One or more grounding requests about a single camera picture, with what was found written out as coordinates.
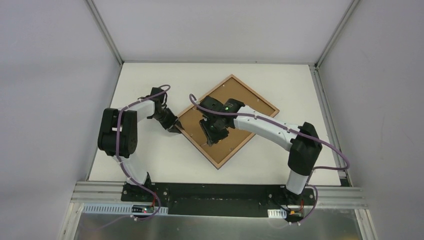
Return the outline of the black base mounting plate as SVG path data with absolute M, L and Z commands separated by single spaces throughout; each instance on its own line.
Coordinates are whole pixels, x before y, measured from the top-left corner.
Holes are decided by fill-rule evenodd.
M 305 188 L 293 195 L 278 184 L 201 184 L 156 182 L 146 191 L 125 183 L 121 201 L 161 204 L 169 215 L 267 218 L 269 210 L 312 207 L 316 193 Z

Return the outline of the aluminium front rail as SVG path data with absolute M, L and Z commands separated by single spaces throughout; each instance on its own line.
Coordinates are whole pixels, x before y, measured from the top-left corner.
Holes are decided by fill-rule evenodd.
M 123 182 L 78 181 L 71 195 L 72 203 L 121 202 Z M 367 210 L 369 205 L 360 187 L 317 186 L 319 209 L 360 209 Z

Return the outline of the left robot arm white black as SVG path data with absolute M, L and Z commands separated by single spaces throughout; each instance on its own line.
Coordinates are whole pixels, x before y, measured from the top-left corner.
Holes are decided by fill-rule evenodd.
M 120 109 L 106 108 L 102 114 L 97 147 L 117 162 L 126 183 L 135 186 L 134 197 L 143 203 L 157 198 L 157 194 L 150 187 L 150 175 L 136 153 L 138 124 L 156 120 L 167 132 L 181 133 L 181 122 L 167 106 L 170 88 L 169 84 L 153 87 L 150 94 L 135 102 Z

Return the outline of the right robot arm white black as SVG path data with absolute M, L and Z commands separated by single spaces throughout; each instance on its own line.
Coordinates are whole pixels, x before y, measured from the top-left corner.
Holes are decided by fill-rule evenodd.
M 303 200 L 303 190 L 323 148 L 312 124 L 305 122 L 298 126 L 274 121 L 233 98 L 221 103 L 207 96 L 195 107 L 202 114 L 199 125 L 210 147 L 227 138 L 229 129 L 237 129 L 265 138 L 288 151 L 290 172 L 283 188 L 284 200 L 290 205 Z

